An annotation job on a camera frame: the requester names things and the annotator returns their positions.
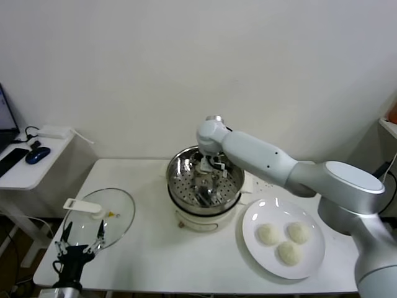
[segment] white plate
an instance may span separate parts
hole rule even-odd
[[[254,259],[266,270],[287,279],[307,278],[321,265],[325,255],[324,235],[314,221],[302,208],[288,201],[265,195],[265,198],[254,202],[246,211],[243,218],[243,237],[249,252]],[[266,246],[257,236],[257,229],[262,224],[274,224],[282,239],[290,240],[287,227],[292,222],[303,222],[311,230],[310,239],[303,245],[302,260],[295,266],[284,264],[277,254],[277,245]]]

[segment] white wall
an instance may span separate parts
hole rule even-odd
[[[0,82],[26,124],[99,157],[167,157],[208,114],[297,158],[348,158],[396,89],[394,0],[1,1]]]

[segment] white robotic arm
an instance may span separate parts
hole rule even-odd
[[[363,298],[397,297],[397,243],[378,218],[384,185],[371,174],[336,161],[297,161],[281,149],[243,132],[231,132],[220,116],[207,117],[197,130],[206,156],[223,152],[235,165],[300,197],[322,195],[318,212],[331,228],[352,235],[360,257],[355,280]]]

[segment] power strip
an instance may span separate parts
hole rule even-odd
[[[66,139],[72,134],[71,127],[44,125],[37,135],[42,138],[59,138]]]

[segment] computer mouse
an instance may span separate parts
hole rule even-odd
[[[51,149],[49,149],[48,147],[38,147],[26,154],[25,161],[30,165],[34,165],[42,160],[44,157],[46,157],[48,154],[50,154],[50,152]]]

